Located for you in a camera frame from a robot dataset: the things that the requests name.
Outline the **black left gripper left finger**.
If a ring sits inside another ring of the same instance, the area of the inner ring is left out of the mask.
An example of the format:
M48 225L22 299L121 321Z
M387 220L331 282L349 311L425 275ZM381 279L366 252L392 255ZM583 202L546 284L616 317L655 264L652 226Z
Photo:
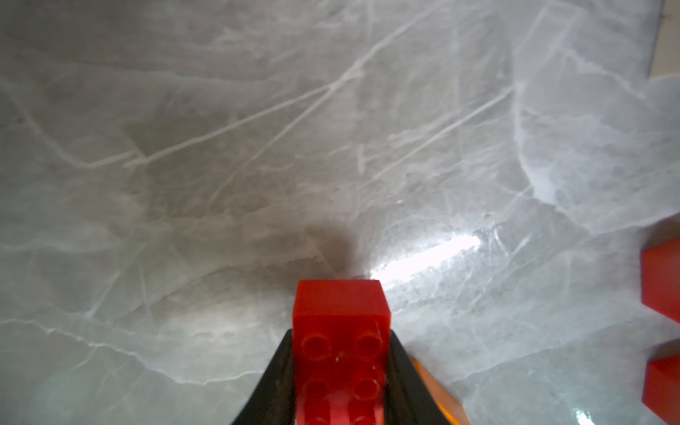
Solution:
M289 329L232 425L292 425L295 416L293 339Z

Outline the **red square lego brick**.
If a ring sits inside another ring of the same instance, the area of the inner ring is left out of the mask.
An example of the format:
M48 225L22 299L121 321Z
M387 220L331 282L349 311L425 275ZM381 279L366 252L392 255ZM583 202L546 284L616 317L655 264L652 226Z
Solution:
M377 280L303 280L292 313L299 424L381 424L391 310Z

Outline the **orange square lego brick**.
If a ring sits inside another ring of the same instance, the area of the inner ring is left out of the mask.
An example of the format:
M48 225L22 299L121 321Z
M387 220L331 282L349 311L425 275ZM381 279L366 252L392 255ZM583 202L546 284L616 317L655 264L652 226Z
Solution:
M444 417L453 425L471 425L462 404L450 394L442 384L428 371L420 361L413 359L417 370L430 395Z

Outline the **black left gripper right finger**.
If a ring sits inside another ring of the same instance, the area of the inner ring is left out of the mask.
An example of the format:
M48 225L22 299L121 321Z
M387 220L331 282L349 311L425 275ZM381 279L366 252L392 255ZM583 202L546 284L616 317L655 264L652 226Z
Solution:
M450 424L430 395L425 382L393 330L390 336L386 368L384 423L391 425Z

